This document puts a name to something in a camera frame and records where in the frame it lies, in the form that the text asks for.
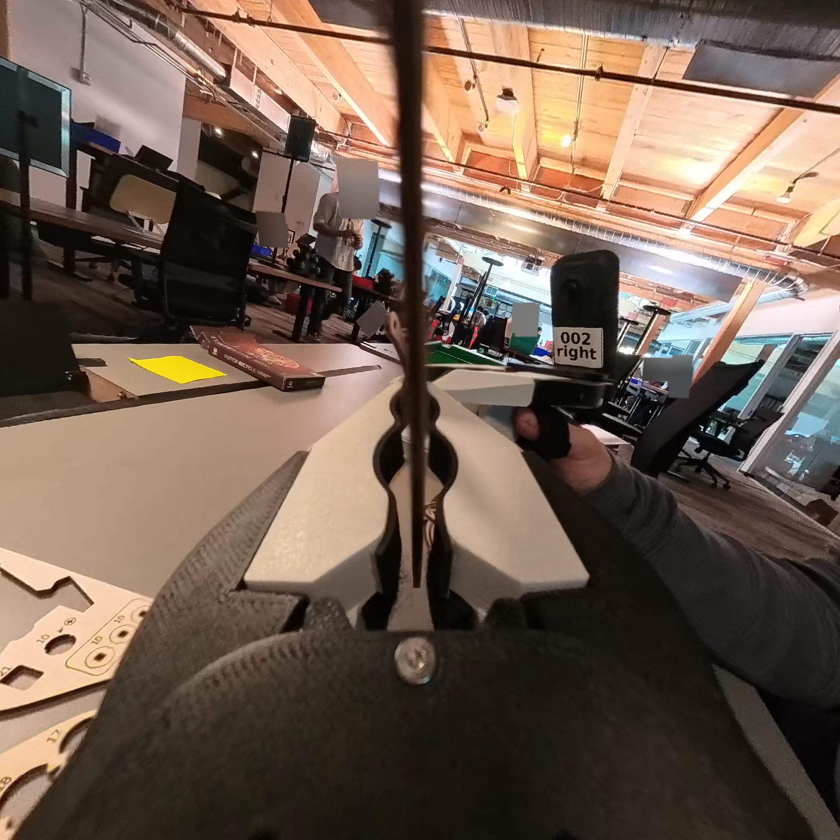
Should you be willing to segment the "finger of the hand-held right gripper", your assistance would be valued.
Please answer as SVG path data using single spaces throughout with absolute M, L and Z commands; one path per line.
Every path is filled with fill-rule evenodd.
M 487 385 L 458 388 L 458 401 L 468 406 L 526 407 L 532 403 L 534 385 Z
M 492 366 L 433 366 L 432 383 L 446 391 L 475 391 L 494 387 L 520 387 L 540 382 L 550 383 L 550 375 Z

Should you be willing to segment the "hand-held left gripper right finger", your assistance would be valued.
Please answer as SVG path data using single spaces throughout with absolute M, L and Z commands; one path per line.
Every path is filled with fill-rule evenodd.
M 585 587 L 590 575 L 509 429 L 518 407 L 428 391 L 428 465 L 443 491 L 427 560 L 432 621 L 475 623 L 499 600 Z

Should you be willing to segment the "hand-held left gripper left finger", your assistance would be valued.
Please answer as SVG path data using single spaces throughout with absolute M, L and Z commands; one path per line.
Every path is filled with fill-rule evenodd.
M 310 447 L 245 572 L 246 590 L 331 599 L 360 623 L 392 620 L 407 493 L 402 385 L 393 380 Z

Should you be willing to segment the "thin plywood parts sheet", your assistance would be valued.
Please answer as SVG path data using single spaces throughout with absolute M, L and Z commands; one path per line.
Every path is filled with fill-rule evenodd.
M 404 303 L 402 334 L 405 360 L 401 407 L 409 432 L 408 474 L 411 503 L 410 537 L 413 586 L 422 584 L 428 419 L 425 375 L 423 290 L 424 213 L 422 198 L 422 109 L 424 103 L 423 6 L 416 1 L 390 2 L 389 33 L 399 106 L 401 207 L 404 232 Z

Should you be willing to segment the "person's right forearm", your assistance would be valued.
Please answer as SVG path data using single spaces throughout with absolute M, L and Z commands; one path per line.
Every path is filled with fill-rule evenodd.
M 714 659 L 752 686 L 839 703 L 839 569 L 775 559 L 694 522 L 656 479 L 613 458 L 583 495 L 644 556 Z

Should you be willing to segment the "numbered plywood parts sheet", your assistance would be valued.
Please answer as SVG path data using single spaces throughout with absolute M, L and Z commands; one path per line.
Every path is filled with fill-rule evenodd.
M 45 614 L 2 643 L 2 838 L 66 767 L 153 598 L 2 549 L 2 582 Z

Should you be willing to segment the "person's right hand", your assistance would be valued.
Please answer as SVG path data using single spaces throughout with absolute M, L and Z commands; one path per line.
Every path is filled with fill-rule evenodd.
M 545 461 L 579 495 L 599 487 L 613 470 L 613 457 L 593 433 L 554 408 L 520 407 L 512 416 L 518 444 Z

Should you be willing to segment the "green plastic bin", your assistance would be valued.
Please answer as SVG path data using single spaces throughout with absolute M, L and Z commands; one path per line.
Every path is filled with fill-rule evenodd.
M 504 360 L 495 359 L 486 353 L 470 350 L 459 345 L 430 342 L 425 345 L 426 363 L 430 366 L 455 368 L 458 366 L 486 366 L 504 369 Z

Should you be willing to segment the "brown product box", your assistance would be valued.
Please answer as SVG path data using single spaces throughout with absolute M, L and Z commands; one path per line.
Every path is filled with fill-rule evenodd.
M 192 325 L 190 333 L 209 355 L 281 392 L 319 391 L 326 377 L 236 329 Z

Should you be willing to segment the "flat yellow paper note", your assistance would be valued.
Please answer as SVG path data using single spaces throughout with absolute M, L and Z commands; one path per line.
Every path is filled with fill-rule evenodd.
M 129 362 L 178 385 L 206 382 L 227 375 L 181 355 L 167 355 L 152 359 L 129 358 Z

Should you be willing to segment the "brown cardboard piece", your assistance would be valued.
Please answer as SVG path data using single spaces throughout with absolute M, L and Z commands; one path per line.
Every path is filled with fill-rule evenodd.
M 81 392 L 95 403 L 113 403 L 137 399 L 137 395 L 111 382 L 96 369 L 80 368 Z

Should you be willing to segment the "black mesh office chair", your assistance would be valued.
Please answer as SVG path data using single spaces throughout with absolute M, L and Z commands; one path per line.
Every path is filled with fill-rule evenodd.
M 192 182 L 180 182 L 159 258 L 159 300 L 165 320 L 243 329 L 246 280 L 257 237 L 256 215 Z

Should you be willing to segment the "black speaker on stand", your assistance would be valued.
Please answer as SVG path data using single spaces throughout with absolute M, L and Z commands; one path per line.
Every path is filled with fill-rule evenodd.
M 309 229 L 320 183 L 319 171 L 310 165 L 314 119 L 290 118 L 283 156 L 287 160 L 287 174 L 283 183 L 280 208 L 290 228 Z

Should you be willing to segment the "black equipment box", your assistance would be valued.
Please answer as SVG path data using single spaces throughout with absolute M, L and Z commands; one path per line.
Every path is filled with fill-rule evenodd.
M 1 397 L 73 392 L 81 368 L 66 314 L 54 302 L 1 302 Z

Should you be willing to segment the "framed panel on stand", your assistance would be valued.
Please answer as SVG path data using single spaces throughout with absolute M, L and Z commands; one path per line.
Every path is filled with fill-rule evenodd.
M 34 167 L 70 175 L 70 89 L 33 70 L 1 58 L 1 155 L 17 164 L 17 190 L 2 188 L 2 298 L 10 295 L 9 217 L 17 219 L 21 294 L 33 298 L 35 204 L 30 189 Z

